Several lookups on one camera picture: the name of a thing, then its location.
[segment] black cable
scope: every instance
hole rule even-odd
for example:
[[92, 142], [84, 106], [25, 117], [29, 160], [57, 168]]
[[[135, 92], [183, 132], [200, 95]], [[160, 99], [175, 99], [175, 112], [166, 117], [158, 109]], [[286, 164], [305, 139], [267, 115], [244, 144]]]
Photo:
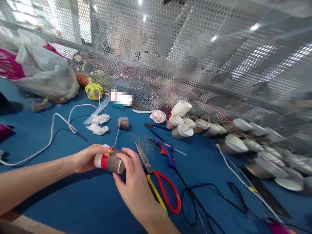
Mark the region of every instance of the black cable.
[[215, 234], [212, 226], [211, 226], [211, 223], [210, 223], [210, 220], [211, 219], [217, 226], [218, 228], [222, 231], [222, 233], [225, 233], [223, 231], [223, 229], [221, 228], [221, 226], [207, 213], [207, 211], [205, 210], [204, 206], [201, 204], [201, 202], [197, 199], [197, 197], [195, 196], [194, 192], [192, 191], [192, 188], [196, 188], [196, 187], [200, 187], [200, 186], [204, 186], [204, 184], [202, 185], [199, 185], [199, 186], [193, 186], [193, 187], [188, 187], [187, 184], [185, 183], [185, 181], [183, 180], [182, 176], [180, 175], [180, 173], [178, 172], [178, 170], [175, 168], [174, 169], [176, 174], [180, 177], [181, 181], [183, 182], [184, 186], [185, 186], [185, 189], [182, 191], [182, 196], [181, 196], [181, 204], [182, 204], [182, 201], [183, 201], [183, 197], [184, 197], [184, 193], [187, 191], [189, 193], [189, 195], [191, 196], [192, 198], [192, 202], [193, 202], [193, 205], [194, 205], [194, 211], [195, 211], [195, 221], [193, 223], [191, 223], [185, 216], [185, 213], [184, 213], [184, 210], [183, 210], [183, 205], [181, 207], [182, 209], [182, 214], [183, 214], [183, 217], [185, 219], [185, 221], [191, 225], [191, 226], [195, 226], [197, 224], [197, 219], [198, 219], [198, 214], [197, 214], [197, 211], [196, 211], [196, 205], [195, 205], [195, 201], [197, 202], [199, 208], [204, 212], [205, 216], [206, 216], [206, 219], [207, 219], [207, 222], [208, 222], [208, 225], [210, 227], [210, 229], [212, 230], [212, 232]]
[[[296, 225], [292, 225], [292, 224], [287, 224], [287, 223], [284, 223], [284, 224], [280, 224], [278, 223], [277, 221], [275, 221], [273, 218], [270, 218], [268, 217], [268, 220], [270, 220], [272, 223], [269, 223], [263, 219], [261, 219], [259, 216], [257, 216], [254, 212], [252, 212], [252, 210], [246, 205], [245, 203], [245, 200], [244, 200], [244, 197], [243, 195], [241, 194], [240, 190], [237, 188], [237, 186], [233, 183], [233, 182], [230, 182], [228, 181], [228, 185], [231, 189], [231, 191], [234, 193], [234, 195], [238, 198], [239, 202], [241, 203], [242, 207], [243, 208], [240, 208], [239, 206], [237, 206], [236, 204], [234, 204], [232, 201], [230, 201], [229, 199], [227, 199], [221, 192], [220, 190], [218, 189], [217, 186], [215, 186], [215, 184], [213, 183], [202, 183], [202, 184], [199, 184], [199, 185], [193, 185], [193, 186], [187, 186], [187, 184], [185, 183], [184, 179], [182, 178], [182, 176], [180, 175], [180, 173], [178, 172], [178, 170], [175, 168], [174, 169], [176, 174], [179, 176], [179, 178], [181, 179], [181, 181], [183, 182], [184, 186], [185, 186], [185, 189], [183, 189], [182, 191], [182, 195], [181, 195], [181, 204], [182, 204], [182, 207], [181, 207], [181, 210], [182, 210], [182, 214], [183, 214], [183, 217], [185, 219], [185, 221], [191, 225], [191, 226], [196, 226], [197, 224], [197, 220], [198, 220], [198, 214], [197, 214], [197, 211], [196, 211], [196, 205], [195, 205], [195, 201], [197, 202], [199, 208], [203, 211], [203, 213], [205, 214], [206, 216], [206, 220], [207, 220], [207, 223], [210, 227], [210, 229], [212, 230], [212, 232], [215, 234], [212, 226], [211, 226], [211, 223], [210, 223], [210, 219], [218, 226], [218, 228], [222, 231], [222, 233], [224, 233], [223, 229], [221, 228], [221, 226], [207, 213], [207, 211], [205, 210], [204, 206], [201, 204], [201, 202], [197, 199], [196, 195], [194, 194], [193, 190], [194, 188], [200, 188], [200, 187], [204, 187], [204, 186], [213, 186], [218, 194], [224, 199], [226, 200], [230, 205], [232, 205], [235, 209], [237, 209], [238, 211], [240, 211], [241, 213], [243, 214], [247, 214], [248, 211], [250, 213], [252, 213], [257, 219], [259, 219], [260, 221], [264, 222], [265, 224], [272, 224], [272, 223], [275, 223], [275, 224], [279, 224], [279, 225], [284, 225], [284, 226], [289, 226], [289, 227], [294, 227], [294, 228], [297, 228], [297, 229], [300, 229], [302, 231], [305, 231], [309, 234], [312, 234], [310, 231], [306, 230], [306, 229], [303, 229], [303, 228], [300, 228]], [[186, 218], [186, 215], [184, 213], [184, 210], [183, 210], [183, 198], [184, 198], [184, 194], [185, 192], [188, 192], [190, 197], [192, 198], [192, 203], [193, 203], [193, 207], [194, 207], [194, 212], [195, 212], [195, 221], [194, 222], [190, 222], [187, 218]]]

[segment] scissors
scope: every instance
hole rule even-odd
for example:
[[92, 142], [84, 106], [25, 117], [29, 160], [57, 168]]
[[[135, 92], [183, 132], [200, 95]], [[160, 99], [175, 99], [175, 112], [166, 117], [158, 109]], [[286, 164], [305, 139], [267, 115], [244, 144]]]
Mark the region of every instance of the scissors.
[[[178, 190], [176, 189], [176, 187], [174, 186], [174, 184], [171, 182], [171, 180], [169, 180], [166, 176], [164, 176], [160, 171], [155, 171], [155, 170], [152, 168], [152, 166], [150, 165], [150, 162], [149, 162], [149, 160], [147, 159], [147, 156], [146, 156], [144, 150], [142, 149], [140, 143], [136, 143], [136, 147], [137, 147], [137, 150], [139, 151], [139, 154], [140, 154], [140, 156], [141, 156], [141, 159], [142, 159], [142, 161], [143, 161], [143, 163], [144, 163], [144, 165], [145, 165], [145, 167], [146, 167], [146, 169], [147, 169], [147, 171], [148, 171], [148, 173], [149, 173], [148, 175], [146, 175], [147, 180], [148, 180], [148, 182], [149, 182], [149, 185], [151, 186], [153, 192], [155, 193], [155, 195], [156, 195], [156, 197], [157, 197], [159, 203], [162, 205], [162, 207], [164, 208], [164, 210], [167, 212], [166, 206], [165, 206], [164, 202], [162, 201], [162, 199], [161, 199], [159, 193], [158, 193], [157, 190], [156, 190], [156, 187], [154, 186], [154, 184], [153, 184], [153, 182], [152, 182], [152, 180], [151, 180], [151, 178], [150, 178], [150, 175], [151, 175], [151, 174], [155, 174], [155, 175], [156, 175], [157, 180], [158, 180], [158, 183], [159, 183], [159, 186], [160, 186], [160, 188], [161, 188], [161, 190], [162, 190], [162, 194], [163, 194], [163, 196], [164, 196], [164, 198], [165, 198], [165, 201], [166, 201], [167, 205], [169, 206], [171, 212], [174, 213], [174, 214], [180, 213], [180, 211], [181, 211], [181, 199], [180, 199], [180, 195], [179, 195], [179, 193], [178, 193]], [[165, 190], [165, 188], [164, 188], [164, 186], [163, 186], [161, 177], [162, 177], [164, 180], [166, 180], [166, 181], [171, 185], [172, 189], [174, 190], [174, 192], [175, 192], [175, 194], [176, 194], [176, 203], [177, 203], [177, 208], [176, 208], [176, 209], [174, 209], [174, 208], [172, 207], [172, 205], [170, 204], [170, 202], [169, 202], [169, 199], [168, 199], [168, 197], [167, 197], [166, 190]]]

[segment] metal mesh panel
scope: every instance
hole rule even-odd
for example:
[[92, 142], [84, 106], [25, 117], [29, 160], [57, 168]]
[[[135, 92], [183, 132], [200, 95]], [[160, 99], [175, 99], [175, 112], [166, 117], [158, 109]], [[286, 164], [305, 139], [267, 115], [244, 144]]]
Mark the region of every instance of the metal mesh panel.
[[[178, 100], [216, 121], [239, 116], [275, 130], [301, 153], [311, 118], [285, 108], [312, 89], [311, 19], [248, 0], [2, 0], [0, 31], [30, 30], [106, 89], [135, 104], [170, 110]], [[84, 62], [73, 57], [83, 55]], [[174, 79], [175, 61], [194, 61], [196, 78]]]

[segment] red scissors handle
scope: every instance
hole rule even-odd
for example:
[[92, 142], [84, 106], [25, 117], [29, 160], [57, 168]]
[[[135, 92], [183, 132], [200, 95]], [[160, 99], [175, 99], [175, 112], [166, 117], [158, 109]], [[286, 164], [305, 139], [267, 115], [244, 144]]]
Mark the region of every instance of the red scissors handle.
[[[165, 201], [166, 201], [167, 205], [169, 206], [171, 212], [174, 213], [174, 214], [180, 213], [180, 211], [181, 211], [181, 199], [180, 199], [180, 195], [178, 193], [178, 190], [176, 189], [174, 184], [171, 182], [171, 180], [169, 180], [166, 176], [164, 176], [160, 171], [155, 171], [155, 175], [157, 176], [160, 188], [162, 189], [162, 194], [163, 194], [163, 196], [165, 198]], [[174, 190], [174, 192], [176, 194], [176, 203], [177, 203], [177, 208], [176, 209], [174, 209], [172, 207], [172, 205], [170, 204], [170, 202], [169, 202], [169, 199], [167, 197], [166, 190], [165, 190], [165, 188], [163, 186], [161, 177], [164, 178], [171, 185], [172, 189]]]

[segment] yellow scissors handle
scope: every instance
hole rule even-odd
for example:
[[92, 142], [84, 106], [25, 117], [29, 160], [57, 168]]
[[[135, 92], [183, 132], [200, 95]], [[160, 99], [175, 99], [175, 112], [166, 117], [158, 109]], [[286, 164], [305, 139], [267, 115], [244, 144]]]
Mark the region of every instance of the yellow scissors handle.
[[159, 203], [162, 205], [162, 207], [164, 208], [164, 210], [166, 211], [166, 213], [168, 214], [167, 208], [162, 200], [162, 198], [160, 197], [155, 185], [153, 184], [152, 180], [150, 179], [150, 175], [146, 175], [147, 181], [149, 182], [149, 185], [151, 186], [152, 190], [154, 191]]

